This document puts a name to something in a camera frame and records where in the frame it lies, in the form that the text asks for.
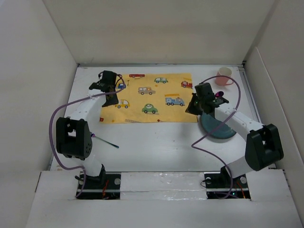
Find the yellow car-print cloth placemat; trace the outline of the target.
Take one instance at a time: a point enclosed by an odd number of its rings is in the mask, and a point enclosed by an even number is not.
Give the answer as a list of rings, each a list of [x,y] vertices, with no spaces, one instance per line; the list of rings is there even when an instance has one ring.
[[[192,76],[177,74],[125,74],[116,82],[118,104],[103,107],[103,124],[195,123],[186,113],[192,98]]]

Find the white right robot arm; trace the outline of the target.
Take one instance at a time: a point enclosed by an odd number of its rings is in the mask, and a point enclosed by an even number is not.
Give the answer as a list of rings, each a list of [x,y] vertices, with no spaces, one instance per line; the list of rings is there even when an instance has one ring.
[[[219,181],[223,186],[231,187],[237,177],[283,159],[281,139],[275,125],[264,125],[237,111],[222,92],[213,93],[209,83],[196,85],[195,91],[186,112],[200,116],[207,135],[228,139],[239,134],[246,143],[244,156],[221,168]]]

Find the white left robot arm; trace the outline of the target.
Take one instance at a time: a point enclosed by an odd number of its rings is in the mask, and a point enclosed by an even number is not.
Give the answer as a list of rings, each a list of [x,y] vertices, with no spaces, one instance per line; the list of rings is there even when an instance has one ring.
[[[93,82],[85,98],[70,102],[64,107],[79,106],[68,117],[60,117],[56,121],[56,143],[52,143],[54,155],[63,155],[77,163],[76,169],[83,169],[90,176],[89,182],[95,188],[105,185],[106,177],[101,173],[103,165],[95,157],[90,128],[99,123],[103,107],[118,104],[116,83],[124,83],[122,75],[112,71],[103,71],[98,81]]]

